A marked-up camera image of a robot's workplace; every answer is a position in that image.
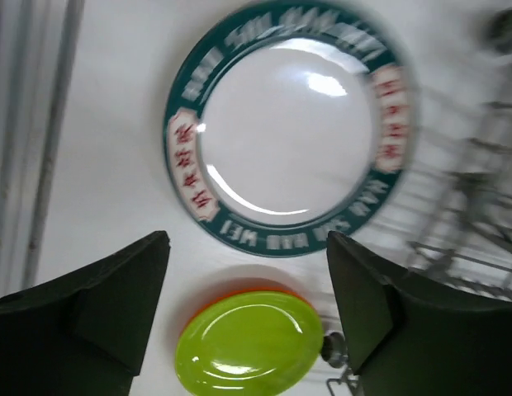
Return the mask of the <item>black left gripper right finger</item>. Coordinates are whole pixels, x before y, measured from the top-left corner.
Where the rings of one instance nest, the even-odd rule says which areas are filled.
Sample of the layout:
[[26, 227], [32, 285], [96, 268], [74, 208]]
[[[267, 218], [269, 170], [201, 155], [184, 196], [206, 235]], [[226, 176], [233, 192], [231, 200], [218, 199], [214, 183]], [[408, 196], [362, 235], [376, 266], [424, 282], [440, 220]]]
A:
[[512, 301], [476, 295], [327, 238], [351, 390], [361, 395], [512, 395]]

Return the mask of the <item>white plate with green rim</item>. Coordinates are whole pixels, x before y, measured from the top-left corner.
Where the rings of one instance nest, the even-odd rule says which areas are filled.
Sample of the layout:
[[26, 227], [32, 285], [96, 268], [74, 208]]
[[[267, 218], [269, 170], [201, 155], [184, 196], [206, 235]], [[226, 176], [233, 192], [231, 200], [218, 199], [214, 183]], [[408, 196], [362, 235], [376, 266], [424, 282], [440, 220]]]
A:
[[233, 249], [300, 257], [386, 204], [416, 124], [386, 28], [348, 2], [259, 1], [217, 22], [178, 70], [164, 156], [197, 225]]

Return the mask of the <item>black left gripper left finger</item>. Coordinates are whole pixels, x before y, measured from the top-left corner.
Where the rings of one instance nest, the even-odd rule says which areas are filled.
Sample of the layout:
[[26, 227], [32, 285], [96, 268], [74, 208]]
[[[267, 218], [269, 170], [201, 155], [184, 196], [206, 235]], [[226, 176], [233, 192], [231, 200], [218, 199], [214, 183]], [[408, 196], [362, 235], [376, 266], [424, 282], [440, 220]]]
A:
[[0, 299], [0, 395], [127, 395], [140, 374], [168, 267], [155, 231]]

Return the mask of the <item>grey wire dish rack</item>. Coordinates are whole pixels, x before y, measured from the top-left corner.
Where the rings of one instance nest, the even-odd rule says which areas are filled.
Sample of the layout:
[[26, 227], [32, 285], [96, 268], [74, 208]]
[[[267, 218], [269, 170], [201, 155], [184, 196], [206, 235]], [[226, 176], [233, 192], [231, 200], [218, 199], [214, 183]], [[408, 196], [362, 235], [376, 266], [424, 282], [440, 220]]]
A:
[[[453, 288], [512, 301], [512, 98], [486, 104], [477, 134], [422, 230], [408, 243], [404, 268]], [[322, 359], [340, 370], [325, 382], [331, 395], [351, 390], [343, 329], [328, 333]]]

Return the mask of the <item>orange plate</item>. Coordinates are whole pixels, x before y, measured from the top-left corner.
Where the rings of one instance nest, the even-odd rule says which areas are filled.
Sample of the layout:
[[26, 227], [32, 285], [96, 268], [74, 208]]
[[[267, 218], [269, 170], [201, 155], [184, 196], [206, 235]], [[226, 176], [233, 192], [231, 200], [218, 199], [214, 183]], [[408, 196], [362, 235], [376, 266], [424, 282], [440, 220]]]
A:
[[285, 294], [285, 295], [290, 295], [290, 296], [293, 296], [299, 300], [301, 300], [302, 302], [306, 303], [307, 305], [309, 305], [310, 307], [313, 308], [313, 305], [311, 304], [310, 301], [308, 301], [307, 299], [305, 299], [304, 297], [302, 297], [301, 295], [299, 295], [297, 292], [295, 292], [294, 290], [290, 290], [290, 289], [286, 289], [286, 288], [283, 288], [283, 287], [252, 287], [252, 288], [245, 288], [245, 289], [242, 289], [242, 290], [233, 290], [229, 293], [226, 293], [226, 294], [223, 294], [223, 295], [220, 295], [219, 297], [216, 297], [212, 300], [210, 300], [209, 302], [207, 302], [206, 304], [202, 305], [198, 310], [196, 310], [194, 312], [194, 314], [186, 321], [184, 327], [183, 327], [183, 330], [185, 330], [188, 325], [197, 317], [199, 316], [203, 311], [206, 311], [207, 309], [209, 309], [212, 305], [214, 304], [217, 304], [219, 302], [221, 302], [222, 300], [225, 300], [225, 299], [229, 299], [231, 297], [234, 297], [236, 295], [243, 295], [243, 294], [248, 294], [248, 293], [255, 293], [255, 292], [273, 292], [273, 293], [281, 293], [281, 294]]

